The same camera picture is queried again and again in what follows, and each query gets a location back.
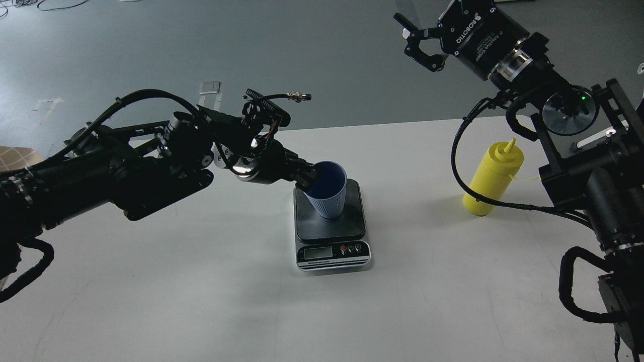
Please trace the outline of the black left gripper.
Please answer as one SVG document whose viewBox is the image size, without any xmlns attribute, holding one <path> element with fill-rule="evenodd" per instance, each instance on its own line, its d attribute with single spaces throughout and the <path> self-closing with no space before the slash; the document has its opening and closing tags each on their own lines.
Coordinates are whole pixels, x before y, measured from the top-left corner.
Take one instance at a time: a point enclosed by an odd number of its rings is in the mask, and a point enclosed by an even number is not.
<svg viewBox="0 0 644 362">
<path fill-rule="evenodd" d="M 313 163 L 306 162 L 279 141 L 272 141 L 258 158 L 241 158 L 233 169 L 237 178 L 246 183 L 272 184 L 285 179 L 295 182 L 301 191 L 309 191 L 319 178 L 319 171 Z"/>
</svg>

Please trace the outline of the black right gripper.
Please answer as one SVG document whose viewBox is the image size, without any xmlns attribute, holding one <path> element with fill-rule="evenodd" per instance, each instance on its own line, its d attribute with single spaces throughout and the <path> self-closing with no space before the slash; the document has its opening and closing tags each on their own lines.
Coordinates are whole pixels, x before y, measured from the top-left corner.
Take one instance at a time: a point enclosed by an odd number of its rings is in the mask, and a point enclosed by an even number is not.
<svg viewBox="0 0 644 362">
<path fill-rule="evenodd" d="M 445 66 L 446 54 L 453 55 L 482 80 L 488 80 L 499 62 L 529 36 L 493 1 L 452 1 L 438 18 L 439 27 L 418 28 L 401 13 L 393 18 L 407 41 L 404 53 L 414 62 L 438 72 Z M 446 54 L 428 55 L 418 47 L 430 39 L 440 39 Z"/>
</svg>

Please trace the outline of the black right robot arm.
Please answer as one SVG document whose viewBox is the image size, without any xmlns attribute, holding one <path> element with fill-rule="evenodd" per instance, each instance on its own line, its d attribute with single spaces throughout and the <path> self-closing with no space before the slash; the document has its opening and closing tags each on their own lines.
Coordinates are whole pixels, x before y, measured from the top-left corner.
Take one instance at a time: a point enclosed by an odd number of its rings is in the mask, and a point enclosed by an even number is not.
<svg viewBox="0 0 644 362">
<path fill-rule="evenodd" d="M 572 247 L 561 259 L 558 293 L 571 314 L 612 324 L 622 343 L 642 356 L 642 105 L 634 108 L 618 81 L 591 89 L 573 85 L 547 57 L 547 37 L 525 28 L 493 1 L 452 1 L 433 28 L 395 13 L 405 55 L 441 71 L 449 56 L 499 89 L 462 119 L 451 149 L 458 185 L 477 202 L 539 211 L 593 230 L 603 257 Z M 487 109 L 502 108 L 511 130 L 538 141 L 548 160 L 539 169 L 552 206 L 506 203 L 465 185 L 457 149 L 467 127 Z"/>
</svg>

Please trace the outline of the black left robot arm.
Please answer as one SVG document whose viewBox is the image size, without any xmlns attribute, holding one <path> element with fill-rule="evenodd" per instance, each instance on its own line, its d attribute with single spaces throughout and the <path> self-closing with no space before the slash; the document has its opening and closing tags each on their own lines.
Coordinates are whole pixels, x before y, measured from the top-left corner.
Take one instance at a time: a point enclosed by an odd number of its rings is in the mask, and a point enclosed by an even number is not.
<svg viewBox="0 0 644 362">
<path fill-rule="evenodd" d="M 110 128 L 110 119 L 126 106 L 168 99 L 184 108 L 168 121 Z M 249 89 L 242 116 L 235 117 L 158 89 L 141 89 L 115 102 L 87 123 L 53 156 L 33 166 L 2 172 L 2 278 L 16 272 L 23 248 L 39 250 L 41 259 L 2 287 L 2 302 L 39 278 L 54 259 L 53 246 L 39 240 L 50 230 L 98 206 L 112 203 L 136 221 L 170 206 L 214 180 L 213 163 L 247 183 L 292 182 L 302 191 L 319 176 L 275 139 L 290 115 L 278 99 L 297 103 L 301 92 L 263 96 Z"/>
</svg>

